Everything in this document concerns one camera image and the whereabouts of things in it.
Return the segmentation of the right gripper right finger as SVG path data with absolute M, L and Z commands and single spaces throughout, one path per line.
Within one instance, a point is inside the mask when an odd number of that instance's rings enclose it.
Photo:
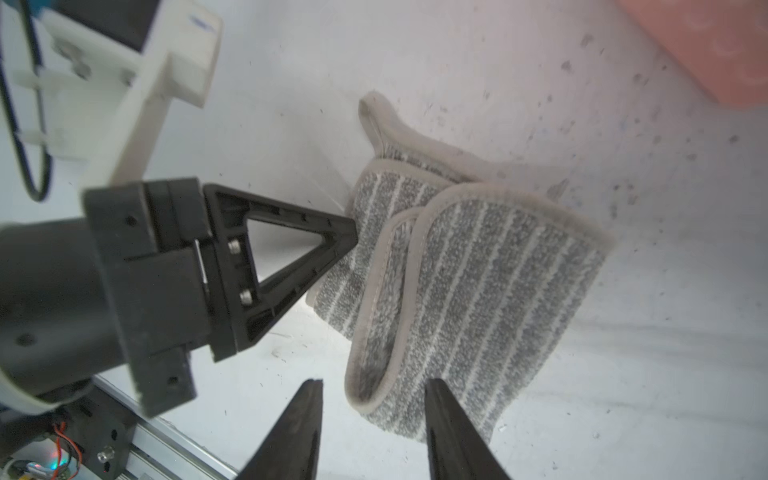
M 432 479 L 511 479 L 444 380 L 426 382 L 424 402 Z

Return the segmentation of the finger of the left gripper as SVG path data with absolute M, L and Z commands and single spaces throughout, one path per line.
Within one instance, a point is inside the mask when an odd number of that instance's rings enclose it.
M 353 219 L 207 184 L 201 244 L 215 361 L 255 346 L 357 244 Z

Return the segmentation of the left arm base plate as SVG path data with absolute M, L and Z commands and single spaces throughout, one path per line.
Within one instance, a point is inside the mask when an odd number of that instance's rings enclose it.
M 99 386 L 42 415 L 37 439 L 53 442 L 53 477 L 116 479 L 125 470 L 138 415 Z

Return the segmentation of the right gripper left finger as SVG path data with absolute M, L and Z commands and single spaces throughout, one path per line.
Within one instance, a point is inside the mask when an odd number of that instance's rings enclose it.
M 306 380 L 236 479 L 315 479 L 322 410 L 323 382 Z

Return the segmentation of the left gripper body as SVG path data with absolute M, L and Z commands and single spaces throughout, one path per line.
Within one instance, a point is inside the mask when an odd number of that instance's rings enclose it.
M 211 230 L 195 178 L 89 189 L 82 206 L 142 412 L 196 397 L 192 350 L 211 331 L 196 244 Z

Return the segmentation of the grey striped dishcloth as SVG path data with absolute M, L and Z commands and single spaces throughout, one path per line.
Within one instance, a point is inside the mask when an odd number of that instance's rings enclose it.
M 613 242 L 548 198 L 484 183 L 468 155 L 359 102 L 374 159 L 348 206 L 357 245 L 307 296 L 346 337 L 344 390 L 380 429 L 426 437 L 424 388 L 445 381 L 490 439 L 580 308 Z

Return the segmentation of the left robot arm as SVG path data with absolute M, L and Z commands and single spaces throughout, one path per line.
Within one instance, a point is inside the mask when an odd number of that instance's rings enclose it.
M 194 399 L 189 355 L 256 345 L 356 245 L 352 219 L 195 178 L 89 189 L 1 230 L 1 452 L 127 365 L 144 414 Z

